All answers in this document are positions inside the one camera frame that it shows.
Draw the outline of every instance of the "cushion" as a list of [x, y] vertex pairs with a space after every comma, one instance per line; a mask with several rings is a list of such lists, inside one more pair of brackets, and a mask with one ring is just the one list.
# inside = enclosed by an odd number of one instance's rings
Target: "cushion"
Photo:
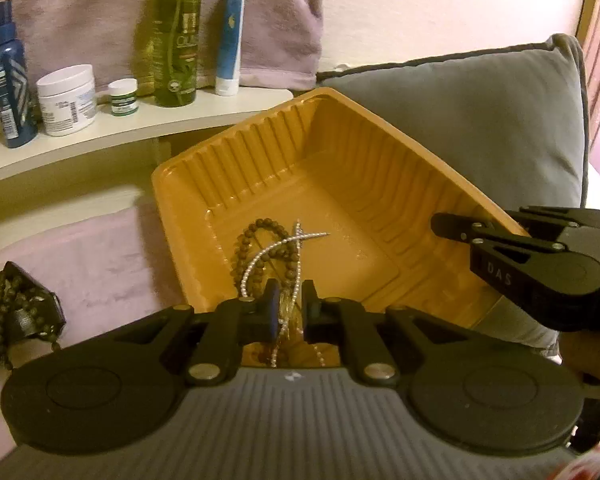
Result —
[[504, 209], [584, 206], [588, 113], [578, 41], [323, 73]]

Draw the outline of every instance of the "dark beaded necklace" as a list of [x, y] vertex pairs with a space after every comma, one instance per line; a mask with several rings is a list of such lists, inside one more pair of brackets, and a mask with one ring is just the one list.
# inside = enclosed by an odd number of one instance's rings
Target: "dark beaded necklace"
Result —
[[0, 271], [0, 363], [3, 363], [7, 370], [13, 370], [13, 365], [7, 355], [9, 341], [7, 341], [5, 322], [7, 316], [17, 310], [22, 310], [27, 322], [35, 323], [40, 339], [51, 343], [54, 351], [60, 349], [56, 327], [47, 324], [36, 308], [36, 303], [43, 301], [40, 290], [35, 287], [22, 289], [23, 280], [20, 276], [14, 276], [10, 281], [7, 280], [5, 272]]
[[[234, 270], [232, 271], [232, 276], [234, 277], [234, 283], [238, 289], [238, 294], [240, 294], [240, 281], [242, 280], [242, 276], [244, 275], [244, 271], [250, 260], [249, 249], [254, 242], [257, 242], [255, 234], [258, 229], [270, 231], [277, 236], [279, 240], [289, 238], [287, 230], [271, 218], [258, 218], [254, 223], [249, 224], [244, 230], [244, 233], [238, 237], [238, 247], [235, 250], [236, 263]], [[284, 262], [285, 270], [280, 272], [273, 266], [273, 260]], [[298, 260], [298, 248], [296, 247], [296, 242], [288, 242], [280, 247], [270, 250], [268, 254], [263, 254], [247, 280], [247, 292], [249, 295], [253, 298], [259, 298], [262, 295], [264, 268], [267, 263], [269, 263], [272, 272], [277, 275], [282, 288], [292, 289], [296, 283]]]

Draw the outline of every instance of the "orange plastic tray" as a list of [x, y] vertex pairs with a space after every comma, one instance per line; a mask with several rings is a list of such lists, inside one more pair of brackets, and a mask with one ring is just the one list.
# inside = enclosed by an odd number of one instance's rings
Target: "orange plastic tray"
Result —
[[211, 310], [235, 297], [237, 237], [256, 218], [308, 240], [302, 277], [321, 297], [368, 310], [405, 304], [461, 326], [500, 297], [469, 271], [469, 248], [433, 235], [435, 212], [493, 219], [503, 210], [415, 140], [333, 89], [263, 112], [168, 160], [155, 195], [187, 301]]

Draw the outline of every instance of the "green liquid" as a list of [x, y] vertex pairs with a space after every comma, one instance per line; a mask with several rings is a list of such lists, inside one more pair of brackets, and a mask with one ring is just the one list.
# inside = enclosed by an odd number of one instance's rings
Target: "green liquid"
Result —
[[159, 106], [184, 106], [196, 98], [200, 1], [156, 0], [152, 72]]

